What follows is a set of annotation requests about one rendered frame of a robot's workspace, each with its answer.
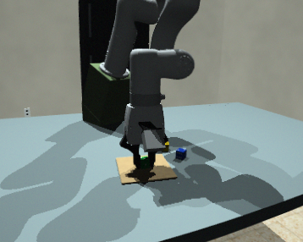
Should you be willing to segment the blue die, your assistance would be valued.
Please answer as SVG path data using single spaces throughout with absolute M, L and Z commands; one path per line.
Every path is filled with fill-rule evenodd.
M 175 157 L 178 158 L 178 159 L 181 159 L 181 160 L 186 158 L 186 149 L 179 148 L 176 151 L 176 156 Z

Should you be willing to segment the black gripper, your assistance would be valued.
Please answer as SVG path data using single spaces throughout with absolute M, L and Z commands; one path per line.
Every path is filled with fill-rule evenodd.
M 163 129 L 163 137 L 165 143 L 168 142 L 168 137 L 165 134 L 163 105 L 160 103 L 156 106 L 141 107 L 132 104 L 127 104 L 125 117 L 124 117 L 124 136 L 119 142 L 120 146 L 128 149 L 133 153 L 133 163 L 137 169 L 140 169 L 140 145 L 143 144 L 141 132 L 142 128 L 139 122 L 152 122 L 156 128 Z M 126 131 L 126 127 L 127 131 Z M 128 141 L 128 143 L 127 143 Z M 135 146 L 134 146 L 135 145 Z M 148 152 L 148 158 L 150 159 L 150 166 L 154 167 L 156 161 L 157 151 Z

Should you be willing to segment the tan square mat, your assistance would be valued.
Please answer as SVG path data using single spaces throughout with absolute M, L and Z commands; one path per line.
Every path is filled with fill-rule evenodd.
M 165 179 L 177 179 L 177 175 L 169 166 L 162 154 L 156 154 L 154 167 L 137 169 L 133 164 L 133 157 L 117 157 L 121 184 L 135 184 Z

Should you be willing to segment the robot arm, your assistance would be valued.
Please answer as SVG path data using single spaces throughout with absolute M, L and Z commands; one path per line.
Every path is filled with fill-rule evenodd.
M 105 63 L 100 70 L 118 78 L 129 76 L 130 104 L 156 106 L 165 99 L 161 78 L 182 80 L 194 70 L 194 58 L 185 50 L 174 49 L 181 29 L 195 16 L 200 0 L 118 0 Z M 150 49 L 135 49 L 135 21 L 154 25 Z M 133 50 L 133 51 L 132 51 Z M 169 51 L 171 50 L 171 51 Z M 163 151 L 163 129 L 152 122 L 139 122 L 144 152 Z

